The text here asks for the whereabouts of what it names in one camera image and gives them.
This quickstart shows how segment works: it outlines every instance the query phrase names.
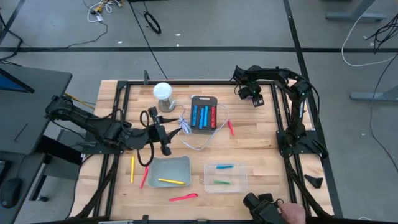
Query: wooden table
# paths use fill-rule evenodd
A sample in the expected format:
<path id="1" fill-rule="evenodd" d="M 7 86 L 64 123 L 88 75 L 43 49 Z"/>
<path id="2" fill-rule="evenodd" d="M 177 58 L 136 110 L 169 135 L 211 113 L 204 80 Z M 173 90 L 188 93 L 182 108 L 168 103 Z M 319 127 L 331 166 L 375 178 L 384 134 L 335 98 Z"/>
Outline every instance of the wooden table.
<path id="1" fill-rule="evenodd" d="M 112 112 L 113 100 L 116 92 L 117 80 L 103 80 L 98 93 L 95 115 L 105 116 Z M 274 199 L 281 198 L 289 202 L 289 189 L 285 173 L 284 162 L 278 152 L 278 145 L 275 136 L 277 131 L 277 120 L 275 116 L 274 103 L 272 101 L 271 88 L 264 86 L 262 94 L 265 105 L 254 108 L 251 100 L 241 100 L 234 94 L 234 85 L 178 85 L 173 86 L 173 97 L 178 104 L 186 108 L 184 118 L 190 119 L 190 95 L 215 96 L 218 103 L 228 107 L 229 119 L 234 126 L 235 135 L 230 134 L 226 125 L 212 139 L 207 148 L 202 151 L 194 151 L 185 146 L 178 136 L 172 139 L 169 144 L 172 155 L 169 157 L 188 156 L 191 160 L 192 182 L 187 187 L 175 188 L 152 188 L 145 184 L 139 189 L 139 184 L 144 173 L 135 161 L 134 183 L 130 183 L 131 156 L 136 151 L 126 151 L 121 155 L 114 191 L 111 219 L 141 219 L 143 215 L 149 215 L 150 219 L 176 219 L 194 220 L 224 219 L 224 220 L 250 220 L 252 217 L 249 210 L 242 201 L 248 192 L 254 194 L 272 193 Z M 139 123 L 139 114 L 151 106 L 157 106 L 158 101 L 154 98 L 152 85 L 134 85 L 129 95 L 129 106 L 127 121 L 133 126 L 142 128 Z M 182 107 L 176 107 L 170 113 L 159 115 L 165 118 L 178 118 L 182 113 Z M 224 108 L 218 107 L 218 126 L 221 126 L 227 112 Z M 283 110 L 282 119 L 284 127 L 287 127 Z M 303 123 L 307 129 L 311 129 L 311 120 L 308 113 L 305 113 Z M 166 130 L 172 131 L 178 128 L 178 121 L 164 125 Z M 181 138 L 192 146 L 202 146 L 209 138 L 207 135 L 185 136 Z M 149 147 L 141 150 L 142 160 L 149 159 Z M 155 145 L 155 156 L 164 158 L 158 144 Z M 80 178 L 76 187 L 75 204 L 72 216 L 77 214 L 89 201 L 98 185 L 102 155 L 94 155 L 81 168 Z M 301 154 L 302 169 L 304 174 L 314 177 L 324 177 L 323 167 L 317 155 Z M 211 162 L 238 162 L 248 166 L 249 189 L 241 194 L 209 194 L 205 192 L 203 185 L 204 165 Z M 324 181 L 320 189 L 315 189 L 308 181 L 305 181 L 308 190 L 317 202 L 328 213 L 333 213 L 328 186 Z M 169 198 L 179 197 L 190 193 L 197 193 L 199 197 L 169 202 Z M 301 195 L 296 188 L 296 195 L 301 202 Z M 101 213 L 104 212 L 104 203 L 101 204 Z"/>

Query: gray floor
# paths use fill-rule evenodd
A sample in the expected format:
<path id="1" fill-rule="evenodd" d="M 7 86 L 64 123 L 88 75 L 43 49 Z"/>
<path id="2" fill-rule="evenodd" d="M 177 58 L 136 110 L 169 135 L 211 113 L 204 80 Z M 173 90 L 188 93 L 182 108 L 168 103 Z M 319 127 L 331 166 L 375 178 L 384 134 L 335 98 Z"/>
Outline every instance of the gray floor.
<path id="1" fill-rule="evenodd" d="M 97 3 L 86 0 L 87 4 Z M 341 47 L 352 22 L 325 20 L 326 11 L 352 10 L 358 1 L 290 0 L 302 47 Z M 8 19 L 16 1 L 0 0 L 2 15 Z M 134 3 L 143 11 L 141 2 Z M 282 1 L 278 0 L 170 0 L 147 2 L 150 12 L 161 23 L 157 35 L 144 26 L 152 46 L 262 46 L 293 47 L 289 24 Z M 383 12 L 387 20 L 397 13 L 394 0 L 376 1 L 370 12 Z M 64 47 L 74 42 L 96 38 L 104 31 L 100 24 L 86 20 L 81 0 L 27 0 L 11 30 L 34 47 Z M 104 13 L 108 34 L 84 47 L 145 47 L 146 43 L 126 5 Z M 358 24 L 347 47 L 370 47 L 369 36 L 381 24 Z M 392 39 L 384 47 L 398 47 Z M 7 35 L 1 47 L 13 47 L 16 39 Z M 235 65 L 247 68 L 287 67 L 300 71 L 295 53 L 277 52 L 156 52 L 169 78 L 230 78 Z M 392 54 L 347 54 L 351 63 L 366 63 L 391 57 Z M 353 68 L 344 64 L 338 53 L 305 53 L 308 74 L 322 99 L 321 120 L 336 180 L 343 214 L 346 218 L 365 216 L 373 220 L 398 221 L 396 202 L 398 174 L 369 130 L 370 103 L 352 101 L 351 91 L 372 91 L 386 64 Z M 13 62 L 28 67 L 71 72 L 67 92 L 95 101 L 102 79 L 142 78 L 143 70 L 151 78 L 162 78 L 149 52 L 52 52 L 20 53 Z M 394 62 L 380 90 L 398 84 Z M 397 108 L 393 103 L 374 104 L 374 130 L 393 156 L 397 155 Z M 66 126 L 79 130 L 71 124 Z M 59 129 L 49 126 L 46 134 L 55 138 Z M 64 218 L 72 195 L 73 181 L 51 179 L 43 194 L 51 195 L 46 213 L 26 205 L 17 223 L 42 222 Z"/>

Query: person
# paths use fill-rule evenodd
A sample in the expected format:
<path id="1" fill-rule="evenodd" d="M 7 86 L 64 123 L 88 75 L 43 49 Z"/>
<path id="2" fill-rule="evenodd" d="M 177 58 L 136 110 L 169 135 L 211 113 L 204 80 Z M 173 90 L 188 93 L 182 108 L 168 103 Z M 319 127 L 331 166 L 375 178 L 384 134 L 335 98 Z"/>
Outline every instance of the person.
<path id="1" fill-rule="evenodd" d="M 278 201 L 278 207 L 282 218 L 288 224 L 305 224 L 305 210 L 296 203 L 282 203 Z"/>

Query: clear plastic container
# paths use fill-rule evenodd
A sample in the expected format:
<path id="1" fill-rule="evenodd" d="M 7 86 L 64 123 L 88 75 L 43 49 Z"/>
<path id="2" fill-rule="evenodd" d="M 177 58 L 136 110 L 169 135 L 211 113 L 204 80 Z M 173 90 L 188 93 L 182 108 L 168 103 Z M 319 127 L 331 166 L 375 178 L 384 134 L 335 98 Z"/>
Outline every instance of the clear plastic container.
<path id="1" fill-rule="evenodd" d="M 230 166 L 233 168 L 217 169 L 217 166 Z M 222 181 L 230 184 L 215 184 Z M 208 193 L 239 193 L 248 189 L 247 167 L 238 163 L 211 163 L 205 164 L 205 190 Z"/>

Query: computer screen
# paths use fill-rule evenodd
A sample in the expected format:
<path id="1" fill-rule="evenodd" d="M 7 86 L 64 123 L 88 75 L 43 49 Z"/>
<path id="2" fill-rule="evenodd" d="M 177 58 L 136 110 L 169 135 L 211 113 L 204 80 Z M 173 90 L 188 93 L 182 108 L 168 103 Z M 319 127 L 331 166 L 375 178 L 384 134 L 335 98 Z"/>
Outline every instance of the computer screen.
<path id="1" fill-rule="evenodd" d="M 34 89 L 13 77 L 10 73 L 0 68 L 0 90 L 22 91 L 33 93 Z"/>

